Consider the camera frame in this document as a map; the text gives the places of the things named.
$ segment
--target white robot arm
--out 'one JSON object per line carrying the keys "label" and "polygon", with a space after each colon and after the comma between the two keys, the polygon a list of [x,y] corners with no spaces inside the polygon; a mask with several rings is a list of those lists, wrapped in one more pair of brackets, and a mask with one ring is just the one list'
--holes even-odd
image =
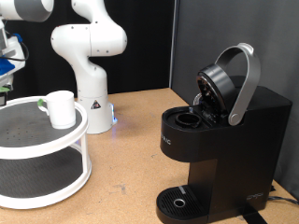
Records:
{"label": "white robot arm", "polygon": [[[13,73],[25,66],[28,57],[22,52],[21,37],[10,35],[2,20],[45,21],[51,14],[54,0],[0,0],[0,88],[12,90]],[[6,94],[0,92],[0,105],[6,103]]]}
{"label": "white robot arm", "polygon": [[123,53],[127,36],[107,14],[104,0],[72,0],[72,8],[91,24],[56,27],[51,44],[74,69],[78,102],[88,113],[88,133],[102,133],[112,127],[112,105],[107,97],[107,73],[89,57]]}

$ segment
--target wooden table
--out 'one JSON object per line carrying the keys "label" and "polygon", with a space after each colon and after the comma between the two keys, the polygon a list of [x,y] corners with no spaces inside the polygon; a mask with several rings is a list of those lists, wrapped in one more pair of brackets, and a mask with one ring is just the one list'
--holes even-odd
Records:
{"label": "wooden table", "polygon": [[[161,115],[186,105],[170,89],[109,95],[119,120],[106,133],[89,135],[93,171],[87,184],[72,197],[33,210],[0,209],[0,224],[154,224],[156,198],[167,188],[187,184],[189,164],[173,161],[160,150]],[[270,195],[292,196],[274,182]],[[299,206],[269,202],[260,212],[270,224],[298,224]],[[234,217],[220,224],[246,224]]]}

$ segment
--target coffee maker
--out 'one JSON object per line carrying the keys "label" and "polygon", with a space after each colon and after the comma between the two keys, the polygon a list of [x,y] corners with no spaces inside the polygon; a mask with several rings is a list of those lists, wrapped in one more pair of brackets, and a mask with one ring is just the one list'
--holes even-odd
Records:
{"label": "coffee maker", "polygon": [[[248,63],[241,82],[224,71],[239,53]],[[157,198],[163,223],[211,223],[265,208],[292,102],[258,86],[260,74],[252,46],[230,47],[198,73],[194,105],[163,113],[162,152],[190,163],[187,185]]]}

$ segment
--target black tray surface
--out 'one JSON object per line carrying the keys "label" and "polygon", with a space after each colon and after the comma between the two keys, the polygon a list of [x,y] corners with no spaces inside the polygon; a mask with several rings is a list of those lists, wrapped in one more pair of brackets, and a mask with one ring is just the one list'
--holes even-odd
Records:
{"label": "black tray surface", "polygon": [[25,160],[0,160],[0,195],[34,198],[64,189],[82,174],[81,154],[67,147]]}
{"label": "black tray surface", "polygon": [[76,110],[76,124],[58,130],[50,117],[37,107],[37,102],[8,106],[0,110],[0,147],[31,147],[57,140],[73,132],[82,122]]}

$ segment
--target mug handle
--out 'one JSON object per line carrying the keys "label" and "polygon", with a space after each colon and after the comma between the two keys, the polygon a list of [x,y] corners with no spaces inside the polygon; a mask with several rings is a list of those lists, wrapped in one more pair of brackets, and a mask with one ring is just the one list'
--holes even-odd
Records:
{"label": "mug handle", "polygon": [[43,103],[44,103],[44,102],[47,102],[47,101],[46,101],[45,99],[39,99],[39,100],[37,101],[38,108],[39,108],[41,111],[46,112],[47,115],[49,115],[49,110],[43,106]]}

